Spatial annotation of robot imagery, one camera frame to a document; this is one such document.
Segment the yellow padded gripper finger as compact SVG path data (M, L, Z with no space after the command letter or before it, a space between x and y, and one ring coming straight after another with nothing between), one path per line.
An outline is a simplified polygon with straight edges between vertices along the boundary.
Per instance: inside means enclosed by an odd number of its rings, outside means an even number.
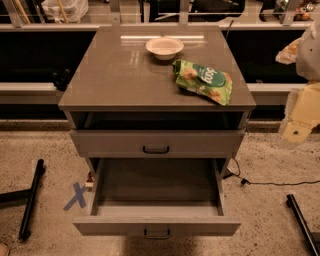
M309 81L292 89L287 97L285 117L279 127L279 145L294 148L303 143L320 124L320 82Z

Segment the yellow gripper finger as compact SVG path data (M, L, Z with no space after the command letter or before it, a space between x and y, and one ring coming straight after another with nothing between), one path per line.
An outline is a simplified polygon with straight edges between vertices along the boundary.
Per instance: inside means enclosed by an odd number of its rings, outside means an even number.
M295 63L297 59L300 41L300 38L292 41L289 45L287 45L285 48L278 52L278 54L275 57L275 60L279 63L286 65Z

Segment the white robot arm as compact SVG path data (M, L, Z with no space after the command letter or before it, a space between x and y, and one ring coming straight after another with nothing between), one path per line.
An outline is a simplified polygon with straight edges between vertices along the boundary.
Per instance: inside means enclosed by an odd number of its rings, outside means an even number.
M302 36L276 56L282 64L296 64L299 76L308 80L287 97L285 117L279 127L280 144L293 148L303 143L320 124L320 24L314 21Z

